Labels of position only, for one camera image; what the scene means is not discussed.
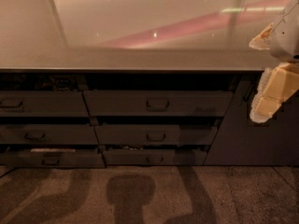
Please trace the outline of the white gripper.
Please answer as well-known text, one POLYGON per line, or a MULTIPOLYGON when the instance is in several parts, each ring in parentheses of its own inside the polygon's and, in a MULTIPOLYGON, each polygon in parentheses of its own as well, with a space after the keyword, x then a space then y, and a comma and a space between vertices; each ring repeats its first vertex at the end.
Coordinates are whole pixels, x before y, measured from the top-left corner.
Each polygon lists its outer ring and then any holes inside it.
POLYGON ((272 56, 288 62, 262 73, 249 117, 255 123, 265 123, 299 91, 299 0, 291 0, 274 23, 251 39, 249 46, 270 50, 272 56))

